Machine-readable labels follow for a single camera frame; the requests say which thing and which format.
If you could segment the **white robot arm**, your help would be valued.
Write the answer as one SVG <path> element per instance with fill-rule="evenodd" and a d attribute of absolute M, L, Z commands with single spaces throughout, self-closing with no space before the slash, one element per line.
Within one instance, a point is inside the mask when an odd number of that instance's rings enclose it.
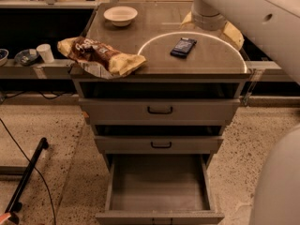
<path fill-rule="evenodd" d="M 300 0 L 193 0 L 194 22 L 214 9 L 300 83 Z M 273 147 L 255 190 L 249 225 L 300 225 L 300 125 Z"/>

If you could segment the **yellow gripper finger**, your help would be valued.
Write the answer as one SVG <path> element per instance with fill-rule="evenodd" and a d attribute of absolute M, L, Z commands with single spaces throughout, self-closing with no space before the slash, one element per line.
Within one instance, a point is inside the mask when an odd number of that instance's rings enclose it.
<path fill-rule="evenodd" d="M 192 27 L 194 25 L 192 13 L 189 12 L 180 24 L 180 28 Z"/>
<path fill-rule="evenodd" d="M 240 30 L 230 22 L 226 22 L 220 38 L 232 45 L 237 51 L 242 49 L 245 41 Z"/>

